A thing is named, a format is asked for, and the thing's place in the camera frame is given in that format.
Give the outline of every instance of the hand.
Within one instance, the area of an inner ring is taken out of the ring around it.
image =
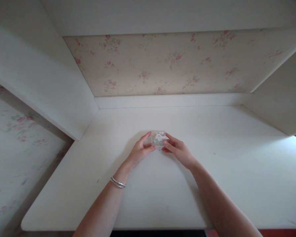
[[[131,169],[134,169],[150,152],[156,150],[156,146],[151,144],[144,145],[144,141],[150,136],[151,131],[142,136],[139,141],[137,141],[127,157],[124,163],[127,163]]]
[[[162,148],[162,151],[173,153],[185,168],[191,169],[198,161],[194,158],[188,147],[184,142],[176,139],[170,134],[166,133],[166,135],[169,140],[163,142],[164,147]]]

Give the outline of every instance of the silver bracelet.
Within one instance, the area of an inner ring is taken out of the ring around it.
[[[126,187],[126,184],[122,184],[122,183],[118,182],[113,176],[111,177],[111,181],[112,181],[113,184],[115,184],[119,188],[125,188]]]

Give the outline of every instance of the white desk surface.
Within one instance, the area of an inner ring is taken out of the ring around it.
[[[243,106],[101,109],[22,221],[24,230],[75,230],[149,130],[183,140],[258,228],[296,228],[296,137]],[[149,154],[129,177],[115,229],[210,226],[196,183],[171,155]]]

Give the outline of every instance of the small clear box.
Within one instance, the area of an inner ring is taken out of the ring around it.
[[[158,150],[161,150],[164,147],[163,141],[167,139],[165,131],[151,131],[151,135],[148,137],[151,145],[157,146]]]

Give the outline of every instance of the white board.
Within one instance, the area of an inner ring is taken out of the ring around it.
[[[100,109],[173,106],[242,105],[249,93],[178,94],[95,97]]]
[[[253,93],[244,106],[288,135],[296,135],[296,53]]]
[[[75,230],[149,130],[183,140],[258,228],[296,228],[296,137],[243,106],[100,109],[22,221],[24,230]],[[149,154],[131,173],[115,229],[210,226],[191,173]]]
[[[98,110],[39,0],[0,1],[0,84],[75,140]]]
[[[296,26],[296,0],[42,0],[61,36]]]

